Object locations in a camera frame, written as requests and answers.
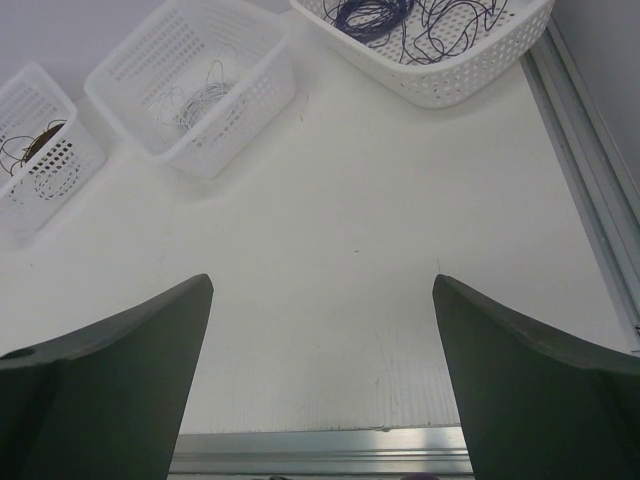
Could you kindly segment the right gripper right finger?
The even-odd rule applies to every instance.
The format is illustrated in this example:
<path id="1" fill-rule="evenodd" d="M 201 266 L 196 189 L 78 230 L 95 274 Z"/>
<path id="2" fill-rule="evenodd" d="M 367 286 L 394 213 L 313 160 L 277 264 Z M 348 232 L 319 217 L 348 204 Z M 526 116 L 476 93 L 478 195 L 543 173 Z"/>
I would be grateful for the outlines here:
<path id="1" fill-rule="evenodd" d="M 432 297 L 478 479 L 636 479 L 639 359 L 437 275 Z"/>

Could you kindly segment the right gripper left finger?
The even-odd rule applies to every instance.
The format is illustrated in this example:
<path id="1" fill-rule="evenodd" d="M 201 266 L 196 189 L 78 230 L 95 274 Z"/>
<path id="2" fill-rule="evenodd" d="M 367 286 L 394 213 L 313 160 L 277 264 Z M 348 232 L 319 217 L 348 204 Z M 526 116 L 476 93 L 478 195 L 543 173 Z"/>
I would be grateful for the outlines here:
<path id="1" fill-rule="evenodd" d="M 3 355 L 2 478 L 167 478 L 213 293 L 199 274 Z"/>

